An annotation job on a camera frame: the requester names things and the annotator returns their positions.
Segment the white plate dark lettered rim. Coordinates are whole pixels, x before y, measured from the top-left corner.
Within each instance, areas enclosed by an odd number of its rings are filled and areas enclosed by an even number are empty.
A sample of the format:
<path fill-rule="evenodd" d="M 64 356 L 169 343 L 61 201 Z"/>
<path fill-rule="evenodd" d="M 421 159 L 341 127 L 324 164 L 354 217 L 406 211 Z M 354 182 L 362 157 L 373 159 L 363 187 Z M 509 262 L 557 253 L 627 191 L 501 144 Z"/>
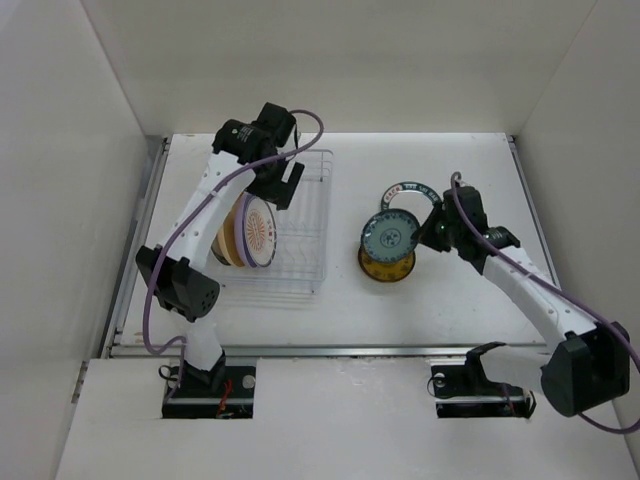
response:
<path fill-rule="evenodd" d="M 389 186 L 381 196 L 379 210 L 403 209 L 418 218 L 426 217 L 441 196 L 430 186 L 416 181 L 402 181 Z"/>

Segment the purple rimmed patterned plate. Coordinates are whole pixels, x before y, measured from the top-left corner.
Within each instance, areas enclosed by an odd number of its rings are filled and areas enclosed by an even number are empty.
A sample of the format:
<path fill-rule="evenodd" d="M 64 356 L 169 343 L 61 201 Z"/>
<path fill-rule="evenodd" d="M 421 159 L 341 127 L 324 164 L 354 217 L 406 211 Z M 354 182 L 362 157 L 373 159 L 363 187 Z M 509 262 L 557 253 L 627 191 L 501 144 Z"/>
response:
<path fill-rule="evenodd" d="M 270 205 L 244 194 L 241 205 L 242 246 L 252 268 L 266 268 L 274 260 L 277 245 L 275 216 Z"/>

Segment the dark green rimmed plate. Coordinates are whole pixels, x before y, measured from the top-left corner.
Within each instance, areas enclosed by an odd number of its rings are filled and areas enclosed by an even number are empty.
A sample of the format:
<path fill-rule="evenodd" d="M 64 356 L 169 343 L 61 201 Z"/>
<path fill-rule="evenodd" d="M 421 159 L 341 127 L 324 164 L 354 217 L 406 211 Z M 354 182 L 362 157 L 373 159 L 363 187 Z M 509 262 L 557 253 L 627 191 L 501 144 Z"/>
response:
<path fill-rule="evenodd" d="M 398 262 L 414 252 L 419 229 L 417 218 L 404 209 L 391 208 L 374 214 L 364 225 L 360 246 L 374 261 Z"/>

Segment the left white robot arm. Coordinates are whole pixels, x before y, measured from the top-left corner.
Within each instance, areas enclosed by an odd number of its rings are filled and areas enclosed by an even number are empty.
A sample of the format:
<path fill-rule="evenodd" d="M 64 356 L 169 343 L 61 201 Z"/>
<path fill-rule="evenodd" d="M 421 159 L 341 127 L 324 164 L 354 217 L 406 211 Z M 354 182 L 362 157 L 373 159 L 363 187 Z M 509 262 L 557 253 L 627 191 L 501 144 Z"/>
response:
<path fill-rule="evenodd" d="M 248 193 L 278 210 L 289 208 L 304 167 L 297 154 L 310 149 L 317 137 L 301 144 L 297 132 L 299 110 L 265 103 L 256 120 L 228 120 L 215 134 L 212 153 L 200 182 L 168 236 L 153 248 L 141 246 L 135 262 L 146 284 L 142 313 L 143 344 L 159 356 L 179 345 L 178 370 L 165 377 L 167 398 L 189 377 L 201 396 L 223 387 L 225 352 L 209 313 L 220 285 L 206 276 L 210 246 L 238 198 Z M 163 345 L 151 340 L 154 303 L 184 318 L 184 334 Z"/>

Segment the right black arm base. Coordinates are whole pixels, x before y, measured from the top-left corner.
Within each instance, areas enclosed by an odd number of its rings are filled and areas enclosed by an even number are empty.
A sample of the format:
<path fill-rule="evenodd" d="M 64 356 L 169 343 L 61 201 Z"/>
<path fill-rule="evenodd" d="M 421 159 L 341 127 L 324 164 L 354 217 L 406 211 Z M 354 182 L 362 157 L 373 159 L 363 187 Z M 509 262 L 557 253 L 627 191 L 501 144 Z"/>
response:
<path fill-rule="evenodd" d="M 427 392 L 439 419 L 530 419 L 537 407 L 533 393 L 488 381 L 475 383 L 462 364 L 433 364 Z"/>

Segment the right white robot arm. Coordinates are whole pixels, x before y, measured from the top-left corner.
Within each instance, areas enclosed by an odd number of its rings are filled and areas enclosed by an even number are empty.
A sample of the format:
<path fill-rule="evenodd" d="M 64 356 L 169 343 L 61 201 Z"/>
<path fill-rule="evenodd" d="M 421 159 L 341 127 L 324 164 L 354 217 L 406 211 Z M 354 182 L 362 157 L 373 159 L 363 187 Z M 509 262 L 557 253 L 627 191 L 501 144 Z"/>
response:
<path fill-rule="evenodd" d="M 470 350 L 463 369 L 470 391 L 484 394 L 497 384 L 534 391 L 565 417 L 628 393 L 630 365 L 638 356 L 629 350 L 627 332 L 552 285 L 508 229 L 489 226 L 474 187 L 453 179 L 417 239 L 437 252 L 456 251 L 513 302 L 545 342 L 543 354 L 503 342 Z"/>

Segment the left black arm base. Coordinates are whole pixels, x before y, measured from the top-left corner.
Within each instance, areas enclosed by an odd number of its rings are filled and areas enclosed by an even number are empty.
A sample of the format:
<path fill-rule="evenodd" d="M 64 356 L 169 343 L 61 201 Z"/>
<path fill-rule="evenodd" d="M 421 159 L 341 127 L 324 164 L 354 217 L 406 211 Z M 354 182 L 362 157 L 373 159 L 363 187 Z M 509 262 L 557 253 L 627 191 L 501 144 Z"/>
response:
<path fill-rule="evenodd" d="M 257 383 L 256 360 L 228 360 L 222 356 L 211 372 L 196 374 L 189 367 L 178 378 L 178 365 L 161 365 L 165 382 L 163 419 L 251 419 Z"/>

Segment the beige orange plate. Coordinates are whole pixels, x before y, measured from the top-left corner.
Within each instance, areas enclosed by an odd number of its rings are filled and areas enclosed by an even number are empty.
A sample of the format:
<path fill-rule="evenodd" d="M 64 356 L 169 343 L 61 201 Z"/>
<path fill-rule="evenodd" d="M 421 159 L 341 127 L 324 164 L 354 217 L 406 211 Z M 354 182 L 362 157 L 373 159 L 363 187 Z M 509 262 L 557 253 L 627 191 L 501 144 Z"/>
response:
<path fill-rule="evenodd" d="M 232 210 L 223 221 L 217 234 L 217 242 L 220 252 L 225 260 L 232 266 L 242 268 L 244 261 L 240 258 L 235 240 L 235 211 Z"/>

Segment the aluminium table front rail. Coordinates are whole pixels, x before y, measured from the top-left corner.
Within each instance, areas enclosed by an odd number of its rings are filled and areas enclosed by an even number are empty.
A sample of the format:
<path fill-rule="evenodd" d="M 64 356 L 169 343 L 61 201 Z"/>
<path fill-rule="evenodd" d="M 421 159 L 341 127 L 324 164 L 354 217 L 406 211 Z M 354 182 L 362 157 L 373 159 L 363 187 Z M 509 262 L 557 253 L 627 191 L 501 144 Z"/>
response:
<path fill-rule="evenodd" d="M 540 344 L 515 344 L 516 349 L 544 353 Z M 228 345 L 228 357 L 237 358 L 365 358 L 365 357 L 460 357 L 473 345 Z M 116 344 L 105 358 L 141 358 L 151 355 L 142 344 Z"/>

